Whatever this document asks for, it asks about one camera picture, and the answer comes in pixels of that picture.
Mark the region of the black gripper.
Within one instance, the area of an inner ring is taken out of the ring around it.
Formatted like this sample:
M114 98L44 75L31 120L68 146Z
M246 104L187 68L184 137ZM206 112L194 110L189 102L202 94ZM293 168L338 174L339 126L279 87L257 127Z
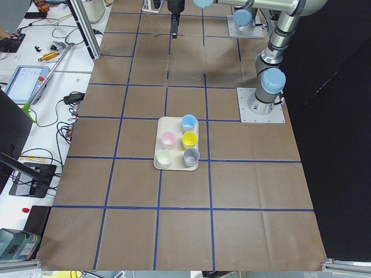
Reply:
M180 13L184 11L185 0L167 0L168 11L172 13L170 22L170 33L172 38L177 38Z

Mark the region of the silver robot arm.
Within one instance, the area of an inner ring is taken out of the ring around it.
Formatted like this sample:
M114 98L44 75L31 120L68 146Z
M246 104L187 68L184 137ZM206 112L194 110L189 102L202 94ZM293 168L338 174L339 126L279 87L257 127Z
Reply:
M255 61L258 85L253 96L248 99L249 109L258 114L269 114L275 105L277 95L285 86L286 76L279 69L283 52L295 33L300 17L309 16L322 9L326 1L194 1L206 9L212 4L241 6L249 9L276 10L281 14L275 27L270 27L267 47L257 55Z
M248 8L247 6L234 6L233 20L238 31L255 29L262 27L262 23L256 23L257 8Z

